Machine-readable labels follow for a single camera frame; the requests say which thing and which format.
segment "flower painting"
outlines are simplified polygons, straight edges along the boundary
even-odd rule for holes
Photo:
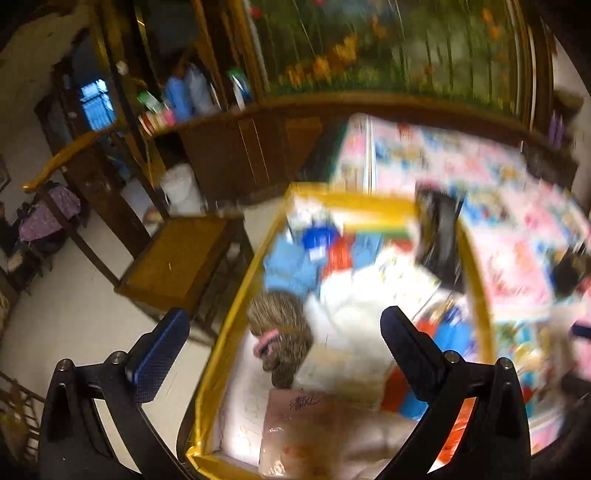
[[[430,95],[514,115],[511,0],[243,0],[267,92]]]

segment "tiled floor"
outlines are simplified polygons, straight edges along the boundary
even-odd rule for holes
[[[246,231],[256,249],[266,234],[280,200],[245,212]],[[129,252],[97,216],[86,229],[85,240],[120,275],[131,262]],[[55,256],[53,271],[36,278],[31,296],[23,294],[0,341],[0,370],[27,388],[44,395],[56,363],[71,358],[75,364],[103,362],[115,350],[128,351],[145,332],[154,328],[126,298],[68,241]],[[177,432],[205,366],[210,349],[187,342],[156,399],[144,406],[157,432],[173,452]],[[106,406],[99,411],[119,459],[133,467]]]

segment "chair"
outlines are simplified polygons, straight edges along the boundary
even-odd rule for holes
[[[45,185],[56,170],[67,166],[75,158],[80,160],[85,149],[94,147],[104,135],[110,135],[124,153],[130,171],[138,178],[164,220],[160,230],[135,257],[121,279],[92,251],[74,225],[66,219],[49,196]],[[254,256],[244,230],[243,216],[170,216],[166,205],[114,127],[89,132],[77,138],[53,157],[41,175],[26,184],[24,189],[26,192],[36,191],[41,196],[68,236],[113,284],[115,292],[132,300],[155,320],[160,320],[170,308],[182,307],[189,312],[193,325],[199,331],[198,335],[191,335],[191,338],[207,345],[215,342],[217,334],[212,324],[217,308],[227,287],[238,289],[240,274],[246,271],[243,260],[248,266]],[[239,247],[239,255],[231,256],[235,245]]]
[[[29,247],[23,245],[8,258],[7,274],[10,284],[16,291],[26,291],[31,295],[29,290],[31,283],[37,275],[43,276],[41,260]]]
[[[44,404],[45,398],[26,389],[0,372],[0,432],[12,456],[21,463],[37,462],[40,422],[33,400]]]

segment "yellow bin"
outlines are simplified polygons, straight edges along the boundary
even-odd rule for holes
[[[246,328],[245,310],[251,298],[262,286],[263,259],[273,245],[278,233],[284,231],[287,224],[285,217],[291,207],[291,199],[312,197],[329,208],[354,210],[363,213],[360,225],[345,225],[355,229],[357,226],[372,225],[383,227],[384,231],[404,227],[409,220],[417,217],[414,202],[399,197],[368,196],[359,193],[335,192],[326,184],[292,184],[286,194],[283,206],[277,212],[271,229],[246,272],[242,285],[224,321],[222,330],[212,355],[203,372],[195,401],[195,424],[191,433],[191,447],[186,456],[191,464],[204,476],[214,480],[259,480],[256,473],[237,466],[240,462],[228,462],[223,456],[213,451],[213,428],[216,415],[222,404],[226,383],[232,370],[236,351],[241,343]],[[488,310],[484,302],[482,283],[476,270],[465,231],[458,222],[457,230],[460,256],[463,262],[468,295],[475,317],[475,331],[480,349],[480,361],[493,363],[492,342]]]

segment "white wall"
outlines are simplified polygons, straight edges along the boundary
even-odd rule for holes
[[[25,127],[4,145],[0,145],[0,153],[11,178],[10,184],[0,192],[0,200],[6,207],[7,220],[13,222],[17,208],[32,198],[30,194],[25,194],[22,185],[35,178],[51,158],[45,135],[35,115],[31,113]]]
[[[578,93],[584,99],[579,115],[573,121],[574,148],[573,157],[579,162],[579,169],[574,178],[572,193],[579,203],[591,205],[591,97],[585,88],[569,56],[556,41],[558,55],[553,56],[554,87],[562,87]]]

